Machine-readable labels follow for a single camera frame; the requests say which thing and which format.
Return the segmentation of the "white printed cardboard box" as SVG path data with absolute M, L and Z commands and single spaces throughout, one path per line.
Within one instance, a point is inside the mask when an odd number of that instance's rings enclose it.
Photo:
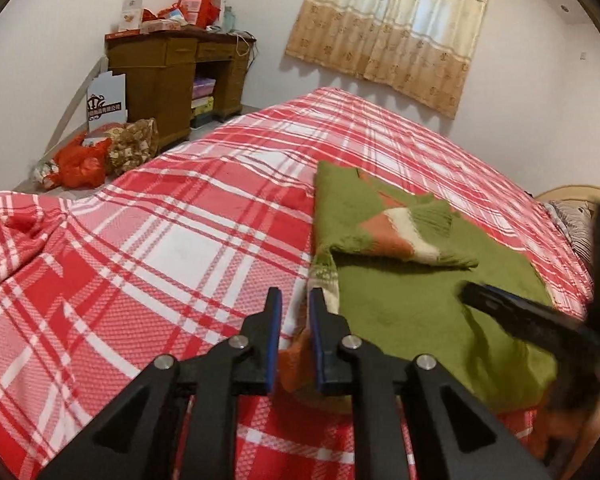
M 99 74 L 88 86 L 86 117 L 89 132 L 110 124 L 124 124 L 126 111 L 125 74 L 115 75 L 111 70 Z

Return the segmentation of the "dark brown wooden desk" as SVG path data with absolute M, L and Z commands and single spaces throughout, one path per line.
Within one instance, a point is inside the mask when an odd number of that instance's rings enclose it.
M 187 26 L 148 35 L 117 34 L 105 40 L 108 67 L 125 76 L 130 122 L 154 118 L 158 148 L 190 133 L 194 82 L 215 81 L 211 117 L 221 122 L 242 112 L 242 90 L 257 39 Z

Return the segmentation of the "red white plaid bedspread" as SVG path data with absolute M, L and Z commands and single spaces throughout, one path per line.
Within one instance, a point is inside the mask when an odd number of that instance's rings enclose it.
M 299 323 L 316 167 L 448 200 L 525 255 L 556 306 L 591 289 L 543 208 L 427 128 L 336 88 L 242 116 L 84 200 L 0 192 L 0 457 L 40 469 L 160 353 L 233 335 L 278 287 Z

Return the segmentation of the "cream wooden headboard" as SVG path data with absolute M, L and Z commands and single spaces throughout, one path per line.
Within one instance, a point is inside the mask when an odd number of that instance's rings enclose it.
M 596 211 L 600 204 L 600 187 L 589 184 L 563 185 L 535 195 L 534 199 L 539 203 L 559 202 Z

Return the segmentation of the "brown floral bag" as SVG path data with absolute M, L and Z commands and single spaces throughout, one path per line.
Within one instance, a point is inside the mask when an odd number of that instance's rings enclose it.
M 142 166 L 158 152 L 159 133 L 155 118 L 110 128 L 107 136 L 111 140 L 108 164 L 116 177 Z

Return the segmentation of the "beige patterned window curtain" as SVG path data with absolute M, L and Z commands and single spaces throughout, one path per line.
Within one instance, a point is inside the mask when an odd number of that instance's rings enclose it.
M 384 84 L 454 118 L 487 5 L 488 0 L 303 0 L 285 53 Z

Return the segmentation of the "green striped knit sweater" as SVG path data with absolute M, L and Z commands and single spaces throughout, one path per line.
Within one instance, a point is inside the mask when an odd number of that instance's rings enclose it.
M 389 356 L 435 356 L 494 412 L 533 408 L 554 358 L 509 336 L 460 301 L 467 282 L 550 302 L 529 259 L 445 200 L 414 195 L 367 172 L 321 162 L 314 177 L 309 286 L 329 312 Z

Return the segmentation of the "grey patterned pillow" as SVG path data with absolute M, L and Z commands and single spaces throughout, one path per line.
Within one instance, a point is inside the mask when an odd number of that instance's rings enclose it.
M 568 240 L 584 265 L 593 265 L 593 216 L 586 205 L 570 205 L 564 200 L 542 203 L 554 226 Z

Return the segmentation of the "red gift boxes on desk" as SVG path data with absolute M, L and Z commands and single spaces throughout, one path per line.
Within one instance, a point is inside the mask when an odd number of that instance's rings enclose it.
M 144 9 L 142 24 L 163 21 L 206 28 L 219 19 L 220 3 L 220 0 L 178 0 L 158 13 Z

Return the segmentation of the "stacked books in desk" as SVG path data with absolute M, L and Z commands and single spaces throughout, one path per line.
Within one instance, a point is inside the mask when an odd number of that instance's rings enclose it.
M 216 80 L 213 78 L 196 78 L 192 91 L 192 117 L 199 117 L 212 112 L 214 107 L 213 92 Z

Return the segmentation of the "red plastic bag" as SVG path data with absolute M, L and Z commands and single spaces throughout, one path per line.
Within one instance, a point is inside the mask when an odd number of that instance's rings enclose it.
M 85 133 L 79 134 L 50 160 L 52 171 L 42 179 L 43 188 L 98 188 L 107 175 L 107 157 L 111 139 L 84 145 Z

